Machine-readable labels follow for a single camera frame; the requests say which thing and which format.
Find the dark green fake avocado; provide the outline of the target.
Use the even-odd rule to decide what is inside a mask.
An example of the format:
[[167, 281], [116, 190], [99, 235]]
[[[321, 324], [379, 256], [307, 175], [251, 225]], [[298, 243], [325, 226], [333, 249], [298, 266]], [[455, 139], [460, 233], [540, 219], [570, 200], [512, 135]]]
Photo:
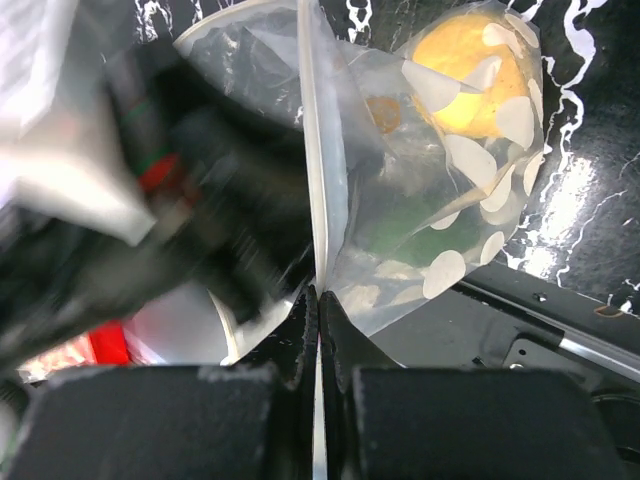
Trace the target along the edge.
[[355, 243], [383, 260], [396, 260], [412, 267], [426, 267], [443, 251], [465, 253], [476, 247], [487, 223], [476, 206], [458, 212], [457, 218], [444, 229], [432, 226], [414, 233], [433, 209], [417, 198], [384, 211], [365, 223], [356, 234]]

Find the clear polka dot zip bag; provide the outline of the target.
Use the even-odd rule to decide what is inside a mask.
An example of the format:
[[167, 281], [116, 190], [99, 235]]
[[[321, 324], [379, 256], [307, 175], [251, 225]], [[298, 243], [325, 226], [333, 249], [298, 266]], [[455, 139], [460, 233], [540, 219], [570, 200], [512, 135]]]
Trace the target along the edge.
[[[434, 114], [463, 83], [412, 61], [428, 33], [466, 13], [494, 18], [523, 49], [527, 94], [499, 107], [499, 138], [444, 131]], [[543, 156], [542, 68], [536, 29], [503, 3], [452, 9], [386, 52], [337, 38], [316, 1], [246, 1], [199, 21], [176, 47], [236, 101], [303, 130], [318, 285], [363, 334], [488, 264], [513, 235]], [[487, 223], [480, 243], [426, 267], [358, 247], [365, 223], [409, 198], [433, 209], [414, 233], [476, 206]]]

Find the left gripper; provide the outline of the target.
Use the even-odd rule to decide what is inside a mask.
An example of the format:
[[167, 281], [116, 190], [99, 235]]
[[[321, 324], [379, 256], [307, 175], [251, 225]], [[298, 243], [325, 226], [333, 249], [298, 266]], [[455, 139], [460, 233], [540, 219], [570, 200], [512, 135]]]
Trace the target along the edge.
[[226, 96], [171, 44], [132, 47], [103, 87], [156, 218], [135, 246], [1, 207], [1, 366], [18, 367], [194, 280], [239, 323], [310, 275], [304, 139]]

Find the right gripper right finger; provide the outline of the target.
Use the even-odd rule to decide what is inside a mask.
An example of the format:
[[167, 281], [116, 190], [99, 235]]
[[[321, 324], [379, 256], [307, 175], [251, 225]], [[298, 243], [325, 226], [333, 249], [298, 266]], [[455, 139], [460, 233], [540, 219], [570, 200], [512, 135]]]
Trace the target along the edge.
[[624, 479], [614, 441], [568, 375], [404, 368], [319, 301], [331, 479]]

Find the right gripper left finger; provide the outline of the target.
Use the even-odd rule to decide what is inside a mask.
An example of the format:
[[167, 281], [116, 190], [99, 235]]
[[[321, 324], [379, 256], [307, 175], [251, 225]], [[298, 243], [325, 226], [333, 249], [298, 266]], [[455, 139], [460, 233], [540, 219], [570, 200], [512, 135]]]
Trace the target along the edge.
[[37, 391], [8, 479], [308, 479], [318, 302], [236, 364], [83, 369]]

